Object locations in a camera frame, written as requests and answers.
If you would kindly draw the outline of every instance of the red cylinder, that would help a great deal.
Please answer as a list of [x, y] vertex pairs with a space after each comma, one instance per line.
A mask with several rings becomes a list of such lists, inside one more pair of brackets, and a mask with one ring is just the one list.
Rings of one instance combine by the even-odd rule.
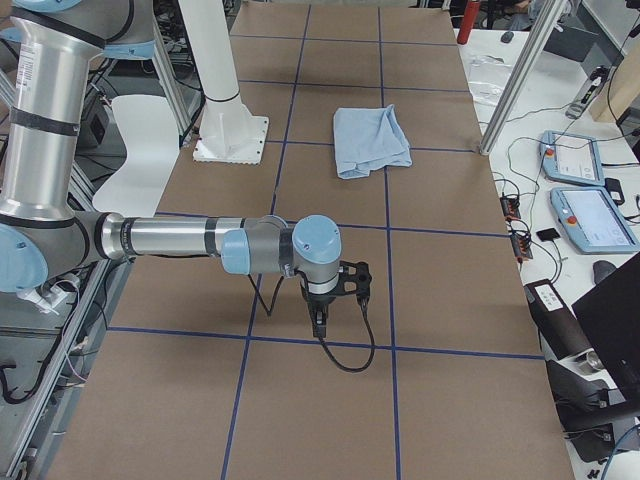
[[458, 43], [460, 45], [465, 45], [469, 40], [469, 35], [471, 34], [471, 29], [473, 29], [473, 24], [476, 23], [479, 10], [480, 0], [469, 0], [467, 2], [462, 25], [460, 25], [460, 31], [458, 32]]

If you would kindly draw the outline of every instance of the table surface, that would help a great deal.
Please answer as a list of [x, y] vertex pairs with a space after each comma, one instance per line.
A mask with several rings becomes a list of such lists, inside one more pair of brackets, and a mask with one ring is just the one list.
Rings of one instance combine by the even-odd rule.
[[[469, 72], [469, 64], [479, 56], [489, 55], [501, 58], [508, 65], [515, 65], [518, 55], [528, 38], [528, 33], [515, 32], [513, 41], [510, 44], [500, 42], [503, 32], [474, 30], [469, 43], [460, 46], [460, 54], [465, 65], [466, 72]], [[510, 119], [520, 117], [527, 112], [543, 108], [561, 107], [568, 104], [575, 97], [578, 89], [586, 80], [586, 73], [577, 62], [543, 52], [536, 63], [524, 91], [510, 114]], [[489, 122], [493, 107], [475, 103], [476, 113], [481, 127], [486, 127]], [[568, 133], [588, 135], [599, 140], [615, 139], [606, 142], [598, 142], [598, 149], [603, 163], [636, 163], [637, 160], [631, 151], [626, 139], [620, 137], [620, 131], [614, 124], [594, 121], [588, 112], [575, 123], [564, 115], [565, 109], [555, 111], [540, 112], [527, 115], [519, 120], [513, 120], [506, 124], [498, 142], [490, 155], [491, 167], [494, 172], [498, 172], [495, 178], [504, 175], [507, 179], [515, 182], [524, 192], [533, 192], [534, 184], [509, 169], [509, 159], [507, 150], [509, 146], [519, 137], [527, 136], [539, 139], [545, 130], [564, 131], [571, 125]], [[519, 173], [536, 178], [540, 168], [538, 155], [538, 143], [529, 140], [520, 140], [511, 149], [512, 167]], [[624, 215], [635, 215], [640, 213], [635, 207], [635, 194], [640, 193], [640, 168], [605, 168], [605, 176], [614, 177], [621, 181], [626, 202], [620, 207]], [[608, 260], [616, 266], [621, 265], [629, 258], [630, 254], [616, 255], [585, 255], [581, 254], [573, 244], [566, 239], [562, 227], [558, 224], [554, 210], [549, 199], [549, 190], [563, 184], [549, 181], [544, 178], [544, 174], [538, 179], [540, 185], [539, 193], [533, 200], [531, 195], [521, 199], [521, 213], [523, 219], [531, 226], [532, 231], [554, 227], [560, 232], [561, 238], [556, 240], [556, 244], [563, 258], [562, 274], [555, 283], [555, 287], [568, 305], [589, 291], [593, 286], [592, 265], [596, 260]], [[498, 191], [502, 191], [502, 182], [497, 182]], [[514, 192], [510, 187], [506, 188], [507, 193]], [[640, 234], [640, 229], [633, 226], [632, 230], [636, 235]], [[556, 252], [549, 248], [549, 251], [557, 257]], [[540, 250], [540, 247], [533, 246], [534, 259], [524, 263], [521, 270], [523, 284], [527, 284], [543, 278], [551, 278], [554, 272], [553, 261], [547, 254]], [[561, 362], [571, 369], [570, 362]], [[590, 375], [589, 380], [603, 379], [613, 385], [611, 378], [606, 372]], [[585, 464], [577, 456], [572, 446], [568, 445], [570, 456], [576, 474], [576, 478], [583, 478], [592, 468], [601, 469], [595, 463]], [[640, 471], [640, 452], [629, 452], [619, 455], [613, 462], [607, 477], [608, 480], [630, 480], [637, 476]]]
[[[192, 145], [160, 208], [334, 218], [371, 266], [376, 358], [331, 365], [296, 281], [266, 318], [213, 260], [141, 258], [48, 478], [572, 478], [448, 15], [243, 4], [232, 47], [262, 163]], [[390, 103], [413, 166], [338, 179], [335, 110]], [[355, 301], [328, 340], [364, 361]]]

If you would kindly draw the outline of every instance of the towel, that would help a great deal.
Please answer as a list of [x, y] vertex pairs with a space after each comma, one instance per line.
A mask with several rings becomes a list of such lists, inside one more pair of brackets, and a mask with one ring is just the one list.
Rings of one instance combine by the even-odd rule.
[[394, 105], [387, 108], [339, 108], [333, 116], [338, 177], [368, 177], [385, 166], [410, 167], [409, 142]]

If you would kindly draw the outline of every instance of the blue cable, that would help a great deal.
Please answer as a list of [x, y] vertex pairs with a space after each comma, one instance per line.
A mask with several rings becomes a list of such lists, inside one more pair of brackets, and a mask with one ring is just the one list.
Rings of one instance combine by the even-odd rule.
[[611, 455], [609, 455], [609, 459], [607, 460], [607, 464], [604, 466], [604, 470], [602, 471], [602, 477], [600, 477], [600, 480], [605, 480], [606, 479], [607, 472], [609, 471], [609, 467], [611, 466], [611, 462], [613, 461], [613, 457], [616, 454], [616, 452], [618, 451], [618, 449], [620, 448], [620, 445], [622, 445], [622, 442], [624, 442], [625, 439], [629, 435], [631, 435], [631, 432], [633, 432], [634, 430], [638, 430], [638, 429], [640, 429], [640, 424], [639, 425], [634, 425], [629, 430], [624, 432], [624, 435], [622, 435], [620, 437], [620, 439], [616, 442], [615, 446], [613, 447], [613, 451], [611, 452]]

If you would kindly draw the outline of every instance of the folded cloth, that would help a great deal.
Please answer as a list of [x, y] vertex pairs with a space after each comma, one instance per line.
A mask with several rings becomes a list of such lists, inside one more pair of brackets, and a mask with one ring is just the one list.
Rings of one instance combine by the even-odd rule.
[[339, 108], [333, 116], [338, 177], [368, 177], [371, 170], [410, 167], [409, 142], [387, 108]]

